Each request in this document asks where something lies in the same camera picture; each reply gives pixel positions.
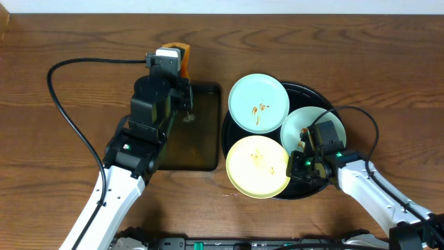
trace food crumb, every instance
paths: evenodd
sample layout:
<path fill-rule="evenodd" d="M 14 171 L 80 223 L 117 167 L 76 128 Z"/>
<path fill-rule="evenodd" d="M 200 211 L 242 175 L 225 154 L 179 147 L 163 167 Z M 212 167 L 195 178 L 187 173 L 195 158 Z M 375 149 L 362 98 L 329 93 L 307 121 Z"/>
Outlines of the food crumb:
<path fill-rule="evenodd" d="M 273 167 L 267 167 L 264 162 L 264 156 L 259 152 L 258 149 L 256 149 L 255 153 L 251 154 L 251 160 L 253 161 L 253 164 L 255 165 L 256 169 L 267 171 L 270 174 L 275 174 L 275 169 Z"/>
<path fill-rule="evenodd" d="M 263 111 L 264 109 L 265 109 L 265 105 L 262 105 L 262 103 L 261 104 L 259 104 L 259 108 Z"/>

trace food residue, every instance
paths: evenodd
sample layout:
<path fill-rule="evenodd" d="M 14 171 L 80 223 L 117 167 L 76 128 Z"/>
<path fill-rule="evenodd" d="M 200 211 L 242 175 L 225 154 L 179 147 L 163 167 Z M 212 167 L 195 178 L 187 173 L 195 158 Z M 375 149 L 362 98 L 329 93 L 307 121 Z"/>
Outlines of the food residue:
<path fill-rule="evenodd" d="M 259 104 L 259 110 L 260 111 L 264 111 L 265 108 L 270 108 L 270 106 L 269 105 L 265 106 L 262 103 Z M 259 114 L 257 114 L 257 117 L 255 117 L 257 111 L 258 111 L 258 109 L 256 107 L 253 107 L 253 111 L 251 112 L 251 114 L 253 115 L 253 119 L 255 119 L 256 126 L 259 125 L 259 123 L 261 122 L 261 116 Z"/>
<path fill-rule="evenodd" d="M 275 170 L 273 167 L 267 167 L 264 163 L 264 156 L 260 153 L 258 149 L 256 149 L 256 153 L 251 154 L 251 159 L 255 164 L 256 169 L 267 170 L 270 174 L 275 174 Z"/>

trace wood grain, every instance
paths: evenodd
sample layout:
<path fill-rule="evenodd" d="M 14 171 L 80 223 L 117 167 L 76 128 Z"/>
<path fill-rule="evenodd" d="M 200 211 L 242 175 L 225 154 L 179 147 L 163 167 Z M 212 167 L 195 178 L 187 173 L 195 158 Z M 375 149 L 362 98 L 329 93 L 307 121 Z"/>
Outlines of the wood grain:
<path fill-rule="evenodd" d="M 419 204 L 444 213 L 444 17 L 379 15 L 13 15 L 0 47 L 0 249 L 57 249 L 98 169 L 46 89 L 46 73 L 79 57 L 141 59 L 166 42 L 191 45 L 191 79 L 230 88 L 264 72 L 297 81 L 335 106 L 379 123 L 373 162 Z M 55 90 L 96 150 L 129 111 L 141 65 L 83 63 L 58 70 Z M 373 128 L 341 112 L 349 145 L 368 150 Z M 328 187 L 298 201 L 256 200 L 213 172 L 158 172 L 121 229 L 189 237 L 385 235 L 352 198 Z"/>

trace black cable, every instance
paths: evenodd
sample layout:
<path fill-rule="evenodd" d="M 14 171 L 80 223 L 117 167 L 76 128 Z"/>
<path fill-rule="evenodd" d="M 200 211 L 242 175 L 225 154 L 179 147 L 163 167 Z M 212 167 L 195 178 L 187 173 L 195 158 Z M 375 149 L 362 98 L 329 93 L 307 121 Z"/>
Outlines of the black cable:
<path fill-rule="evenodd" d="M 120 119 L 120 121 L 119 121 L 119 123 L 117 124 L 117 127 L 116 127 L 116 132 L 114 132 L 114 136 L 117 136 L 120 133 L 120 131 L 123 128 L 123 125 L 125 125 L 126 121 L 128 121 L 129 118 L 130 118 L 130 115 L 125 115 L 124 117 L 122 117 Z"/>
<path fill-rule="evenodd" d="M 70 60 L 65 60 L 62 62 L 59 62 L 58 64 L 51 67 L 51 69 L 48 71 L 48 75 L 46 80 L 48 81 L 48 90 L 49 94 L 51 94 L 51 97 L 53 98 L 53 101 L 55 103 L 55 106 L 58 108 L 58 110 L 62 113 L 63 117 L 67 120 L 68 124 L 74 129 L 74 131 L 77 133 L 77 135 L 81 138 L 81 140 L 86 144 L 86 147 L 89 149 L 89 151 L 94 156 L 94 159 L 97 162 L 97 165 L 99 166 L 100 173 L 102 176 L 102 194 L 100 196 L 99 202 L 97 203 L 96 209 L 94 209 L 94 212 L 92 213 L 91 217 L 89 218 L 88 222 L 86 223 L 85 227 L 83 228 L 82 232 L 78 236 L 76 242 L 74 243 L 74 246 L 72 249 L 77 249 L 77 246 L 82 241 L 83 236 L 86 234 L 86 231 L 88 230 L 89 226 L 91 225 L 92 221 L 96 217 L 97 213 L 99 212 L 100 207 L 103 205 L 103 202 L 105 201 L 105 195 L 106 195 L 106 178 L 105 178 L 105 170 L 103 168 L 102 160 L 100 159 L 97 152 L 94 150 L 94 147 L 89 143 L 87 138 L 82 134 L 80 129 L 75 125 L 75 123 L 71 120 L 71 118 L 66 113 L 65 109 L 63 109 L 62 104 L 58 101 L 58 98 L 56 96 L 56 92 L 53 88 L 52 83 L 52 75 L 56 69 L 63 65 L 68 65 L 70 63 L 79 63 L 79 62 L 96 62 L 96 63 L 145 63 L 145 60 L 115 60 L 115 59 L 101 59 L 101 58 L 75 58 Z"/>
<path fill-rule="evenodd" d="M 314 120 L 314 122 L 311 124 L 312 126 L 325 114 L 330 113 L 332 111 L 336 111 L 336 110 L 341 110 L 341 109 L 354 109 L 354 110 L 358 110 L 360 112 L 362 112 L 363 114 L 365 114 L 368 118 L 370 118 L 370 120 L 373 122 L 373 125 L 375 126 L 375 141 L 373 142 L 373 146 L 370 150 L 370 152 L 368 153 L 367 159 L 366 159 L 366 171 L 368 174 L 369 178 L 372 178 L 372 180 L 383 190 L 385 191 L 385 193 L 387 193 L 390 197 L 392 197 L 396 202 L 398 202 L 402 207 L 404 207 L 405 210 L 409 211 L 414 217 L 418 218 L 422 224 L 424 226 L 426 226 L 435 236 L 436 238 L 438 238 L 438 240 L 441 242 L 441 244 L 444 245 L 444 237 L 423 217 L 421 216 L 418 212 L 416 212 L 409 203 L 405 203 L 403 202 L 399 197 L 397 197 L 396 195 L 394 195 L 387 187 L 385 187 L 382 183 L 380 183 L 380 181 L 375 177 L 375 173 L 370 171 L 370 167 L 368 166 L 368 162 L 370 161 L 370 157 L 372 156 L 376 145 L 377 145 L 377 141 L 379 139 L 379 129 L 377 127 L 377 123 L 375 121 L 375 119 L 373 119 L 373 117 L 365 110 L 363 110 L 362 108 L 358 108 L 358 107 L 354 107 L 354 106 L 340 106 L 337 108 L 332 108 L 331 110 L 327 110 L 325 112 L 323 112 L 321 115 L 318 116 L 318 118 L 316 118 Z"/>
<path fill-rule="evenodd" d="M 309 236 L 309 235 L 304 235 L 304 236 L 302 236 L 302 237 L 298 240 L 298 244 L 301 244 L 302 241 L 305 240 L 305 238 L 308 237 L 308 236 Z"/>
<path fill-rule="evenodd" d="M 292 249 L 352 249 L 352 250 L 383 250 L 378 247 L 358 246 L 353 244 L 341 244 L 341 243 L 304 243 L 304 244 L 292 244 L 285 247 L 278 247 L 274 250 L 292 250 Z"/>

